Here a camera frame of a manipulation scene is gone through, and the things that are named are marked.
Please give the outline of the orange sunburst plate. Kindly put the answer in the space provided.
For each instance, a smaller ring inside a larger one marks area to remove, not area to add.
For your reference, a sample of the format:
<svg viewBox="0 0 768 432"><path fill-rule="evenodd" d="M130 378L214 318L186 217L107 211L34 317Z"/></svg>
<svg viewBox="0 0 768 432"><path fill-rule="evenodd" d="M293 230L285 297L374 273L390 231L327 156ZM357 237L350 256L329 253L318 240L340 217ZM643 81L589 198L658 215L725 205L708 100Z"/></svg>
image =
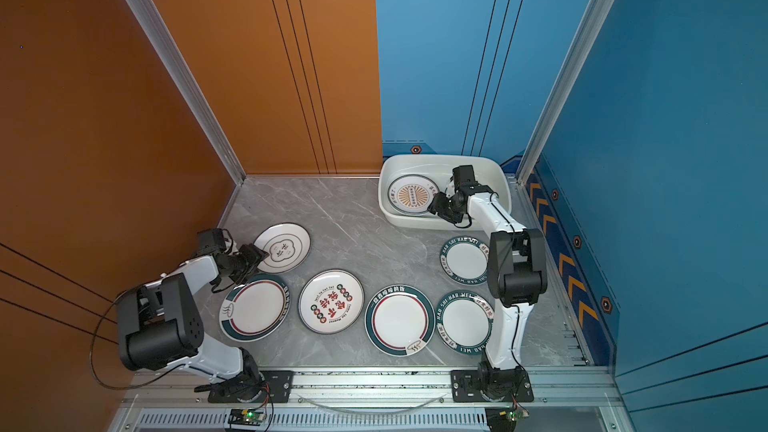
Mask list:
<svg viewBox="0 0 768 432"><path fill-rule="evenodd" d="M393 180L387 189L389 203L400 213L421 215L428 212L434 197L439 192L437 185L428 177L409 174Z"/></svg>

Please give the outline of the white plastic bin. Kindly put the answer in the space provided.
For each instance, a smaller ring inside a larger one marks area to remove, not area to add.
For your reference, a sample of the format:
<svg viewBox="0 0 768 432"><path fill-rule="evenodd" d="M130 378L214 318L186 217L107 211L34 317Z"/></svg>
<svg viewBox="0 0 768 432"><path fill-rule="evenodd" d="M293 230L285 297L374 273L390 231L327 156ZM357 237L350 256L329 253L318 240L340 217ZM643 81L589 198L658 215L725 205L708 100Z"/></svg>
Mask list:
<svg viewBox="0 0 768 432"><path fill-rule="evenodd" d="M395 155L386 159L379 174L378 201L385 218L394 226L425 230L457 230L435 215L425 212L421 215L406 214L398 210L390 200L389 187L392 182L405 175L421 175L435 183L441 192L453 193L449 184L452 169L460 165L472 165L476 179L488 185L499 194L498 201L507 212L511 211L511 195L507 177L494 161L461 155Z"/></svg>

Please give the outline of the cloud pattern white plate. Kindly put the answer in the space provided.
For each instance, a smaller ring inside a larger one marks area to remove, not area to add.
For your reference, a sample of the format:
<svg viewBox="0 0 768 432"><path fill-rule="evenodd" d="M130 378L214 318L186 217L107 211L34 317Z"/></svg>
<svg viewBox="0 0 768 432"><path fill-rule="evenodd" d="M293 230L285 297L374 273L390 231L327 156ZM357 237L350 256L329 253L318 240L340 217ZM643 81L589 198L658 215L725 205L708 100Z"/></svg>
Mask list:
<svg viewBox="0 0 768 432"><path fill-rule="evenodd" d="M311 248L309 232L296 223L276 224L263 231L254 245L266 252L257 269L264 273L280 274L299 266Z"/></svg>

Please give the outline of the red character plate front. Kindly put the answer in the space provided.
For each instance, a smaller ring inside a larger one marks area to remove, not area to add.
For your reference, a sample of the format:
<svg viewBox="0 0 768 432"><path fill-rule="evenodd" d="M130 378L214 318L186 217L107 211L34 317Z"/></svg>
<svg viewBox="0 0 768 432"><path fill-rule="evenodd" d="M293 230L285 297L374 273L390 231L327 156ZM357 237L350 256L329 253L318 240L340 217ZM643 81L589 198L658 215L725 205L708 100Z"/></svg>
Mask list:
<svg viewBox="0 0 768 432"><path fill-rule="evenodd" d="M310 331L332 335L349 328L360 316L364 289L359 279L346 270L330 269L312 277L298 301L301 322Z"/></svg>

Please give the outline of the large green rim plate front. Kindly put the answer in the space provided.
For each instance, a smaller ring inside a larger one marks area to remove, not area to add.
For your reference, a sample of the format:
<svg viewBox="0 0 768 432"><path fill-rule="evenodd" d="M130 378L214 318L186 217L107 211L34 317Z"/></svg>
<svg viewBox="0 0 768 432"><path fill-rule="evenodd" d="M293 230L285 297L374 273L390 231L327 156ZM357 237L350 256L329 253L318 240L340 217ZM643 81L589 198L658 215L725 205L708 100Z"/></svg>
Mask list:
<svg viewBox="0 0 768 432"><path fill-rule="evenodd" d="M372 297L364 322L369 340L379 351L408 357L427 347L436 330L436 313L422 291L393 284Z"/></svg>

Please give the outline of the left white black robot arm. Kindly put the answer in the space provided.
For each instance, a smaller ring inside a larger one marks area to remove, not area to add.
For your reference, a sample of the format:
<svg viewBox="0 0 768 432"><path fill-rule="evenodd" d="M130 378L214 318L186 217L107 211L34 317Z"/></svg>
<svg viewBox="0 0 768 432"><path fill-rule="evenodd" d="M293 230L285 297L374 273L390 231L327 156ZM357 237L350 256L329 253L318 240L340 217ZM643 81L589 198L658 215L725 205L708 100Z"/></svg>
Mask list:
<svg viewBox="0 0 768 432"><path fill-rule="evenodd" d="M267 398L268 384L252 355L208 335L194 294L228 279L242 285L269 253L238 246L225 229L197 234L197 250L170 274L125 291L115 301L119 358L130 371L185 371L207 380L197 386L210 403Z"/></svg>

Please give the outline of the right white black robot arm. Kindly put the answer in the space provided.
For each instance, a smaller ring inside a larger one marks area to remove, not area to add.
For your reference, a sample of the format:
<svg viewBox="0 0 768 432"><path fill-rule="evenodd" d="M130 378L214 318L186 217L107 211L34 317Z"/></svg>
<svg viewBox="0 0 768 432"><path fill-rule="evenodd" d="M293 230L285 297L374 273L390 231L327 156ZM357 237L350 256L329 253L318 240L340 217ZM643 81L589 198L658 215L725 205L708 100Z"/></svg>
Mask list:
<svg viewBox="0 0 768 432"><path fill-rule="evenodd" d="M454 194L439 192L428 211L453 224L468 220L488 235L486 284L494 298L491 335L478 369L477 389L489 401L531 403L533 386L521 363L522 339L534 305L548 287L545 237L514 219L470 165L453 169Z"/></svg>

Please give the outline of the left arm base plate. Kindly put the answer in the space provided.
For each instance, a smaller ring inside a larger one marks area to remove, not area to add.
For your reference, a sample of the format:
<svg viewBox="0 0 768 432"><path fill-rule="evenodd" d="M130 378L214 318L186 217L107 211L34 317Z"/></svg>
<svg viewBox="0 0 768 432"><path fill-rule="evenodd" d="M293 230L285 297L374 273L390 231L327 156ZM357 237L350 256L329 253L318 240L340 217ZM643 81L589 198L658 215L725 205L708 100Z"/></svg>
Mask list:
<svg viewBox="0 0 768 432"><path fill-rule="evenodd" d="M261 371L256 377L240 373L232 379L210 385L209 403L287 403L293 385L290 370Z"/></svg>

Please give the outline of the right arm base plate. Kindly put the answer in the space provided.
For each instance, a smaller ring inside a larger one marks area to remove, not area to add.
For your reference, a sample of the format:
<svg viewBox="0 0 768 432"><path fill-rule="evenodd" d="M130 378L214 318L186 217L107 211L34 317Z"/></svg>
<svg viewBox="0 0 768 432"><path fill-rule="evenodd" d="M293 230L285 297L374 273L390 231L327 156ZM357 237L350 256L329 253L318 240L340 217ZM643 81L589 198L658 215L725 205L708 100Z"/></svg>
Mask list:
<svg viewBox="0 0 768 432"><path fill-rule="evenodd" d="M534 401L533 385L522 368L496 370L453 370L450 373L453 400L468 402Z"/></svg>

